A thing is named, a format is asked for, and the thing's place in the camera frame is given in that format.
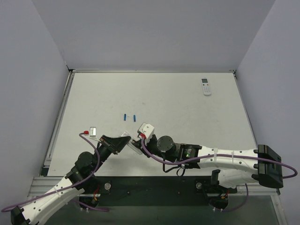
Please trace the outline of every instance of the wall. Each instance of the wall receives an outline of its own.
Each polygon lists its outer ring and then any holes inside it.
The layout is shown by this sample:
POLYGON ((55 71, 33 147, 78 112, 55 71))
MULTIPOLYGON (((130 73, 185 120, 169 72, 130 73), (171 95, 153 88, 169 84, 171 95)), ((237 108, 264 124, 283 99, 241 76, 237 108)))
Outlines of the wall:
MULTIPOLYGON (((300 171, 300 1, 277 0, 245 58, 237 80, 259 143, 300 171)), ((290 224, 299 224, 300 178, 285 180, 281 199, 290 224)))
POLYGON ((228 72, 275 0, 33 0, 69 68, 228 72))
MULTIPOLYGON (((25 200, 43 163, 68 77, 30 0, 0 1, 0 208, 25 200)), ((10 214, 0 213, 0 224, 10 214)))

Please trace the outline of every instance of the white remote control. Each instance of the white remote control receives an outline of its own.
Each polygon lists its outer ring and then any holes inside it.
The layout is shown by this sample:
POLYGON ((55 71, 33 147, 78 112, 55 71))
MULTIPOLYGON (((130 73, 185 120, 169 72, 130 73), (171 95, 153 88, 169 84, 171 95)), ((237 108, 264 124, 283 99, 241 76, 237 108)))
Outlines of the white remote control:
POLYGON ((202 90, 203 90, 204 95, 211 95, 210 85, 208 84, 207 78, 202 78, 201 79, 201 86, 202 86, 202 90))

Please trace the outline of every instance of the gray floor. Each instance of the gray floor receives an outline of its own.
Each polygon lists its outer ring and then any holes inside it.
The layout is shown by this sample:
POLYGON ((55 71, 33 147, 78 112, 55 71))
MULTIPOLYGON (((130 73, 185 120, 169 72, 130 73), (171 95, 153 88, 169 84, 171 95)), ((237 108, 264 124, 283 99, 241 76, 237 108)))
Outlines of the gray floor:
MULTIPOLYGON (((228 208, 243 201, 244 196, 231 196, 228 208)), ((69 203, 55 213, 46 225, 278 225, 269 196, 251 196, 248 203, 234 212, 213 212, 210 206, 111 207, 105 212, 80 212, 69 203)))

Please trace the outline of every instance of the metal frame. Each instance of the metal frame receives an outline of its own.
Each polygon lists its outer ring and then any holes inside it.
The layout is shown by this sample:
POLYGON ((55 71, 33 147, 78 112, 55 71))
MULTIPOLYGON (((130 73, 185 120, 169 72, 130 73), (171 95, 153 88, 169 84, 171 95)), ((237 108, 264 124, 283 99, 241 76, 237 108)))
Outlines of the metal frame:
MULTIPOLYGON (((104 71, 104 70, 98 70, 98 69, 92 69, 92 70, 73 70, 69 72, 69 76, 68 76, 68 80, 65 86, 65 91, 64 91, 64 96, 62 99, 62 103, 60 106, 60 110, 59 110, 59 114, 58 117, 56 119, 55 122, 55 126, 53 129, 53 133, 52 133, 52 137, 49 143, 49 147, 48 147, 48 151, 47 151, 47 155, 45 158, 45 162, 44 162, 44 167, 49 167, 50 163, 51 163, 51 159, 52 159, 52 154, 53 154, 53 149, 55 147, 55 143, 57 140, 57 136, 60 130, 60 125, 63 119, 63 115, 64 115, 64 111, 66 109, 66 105, 68 102, 68 97, 71 91, 71 86, 72 86, 72 82, 75 76, 75 73, 184 73, 184 71, 139 71, 139 70, 128 70, 128 71, 114 71, 114 70, 110 70, 110 71, 104 71)), ((189 72, 189 73, 204 73, 204 72, 199 72, 199 71, 195 71, 195 72, 189 72)), ((235 81, 236 81, 236 85, 240 94, 240 89, 239 86, 237 84, 237 80, 235 77, 235 81)), ((253 133, 253 129, 251 126, 251 122, 249 120, 249 116, 248 113, 246 111, 245 105, 242 101, 246 116, 247 116, 247 120, 249 122, 250 125, 250 129, 251 129, 251 133, 253 136, 253 139, 255 141, 255 144, 257 145, 257 141, 255 139, 254 133, 253 133)), ((28 198, 32 198, 34 196, 40 196, 42 194, 44 194, 45 192, 47 192, 48 190, 50 190, 54 185, 56 185, 62 177, 34 177, 33 181, 32 181, 32 185, 30 187, 29 193, 28 193, 28 198)), ((284 214, 284 210, 280 201, 280 191, 279 189, 271 189, 271 188, 266 188, 266 187, 262 187, 260 185, 257 184, 249 184, 248 185, 249 188, 249 195, 269 195, 271 196, 273 205, 274 205, 274 210, 276 212, 277 215, 277 219, 280 225, 287 225, 287 220, 285 218, 285 214, 284 214)), ((246 188, 244 185, 239 185, 237 186, 238 189, 238 193, 236 193, 235 195, 245 195, 246 193, 246 188)))

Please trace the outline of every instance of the screw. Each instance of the screw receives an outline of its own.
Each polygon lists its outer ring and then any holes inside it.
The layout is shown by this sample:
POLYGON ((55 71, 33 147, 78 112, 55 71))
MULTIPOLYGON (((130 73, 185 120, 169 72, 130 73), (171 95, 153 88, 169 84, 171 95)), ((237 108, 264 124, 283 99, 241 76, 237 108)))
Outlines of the screw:
POLYGON ((111 189, 111 184, 110 183, 104 184, 104 188, 105 188, 105 190, 111 189))
POLYGON ((200 182, 196 183, 196 188, 201 189, 202 188, 202 183, 200 183, 200 182))

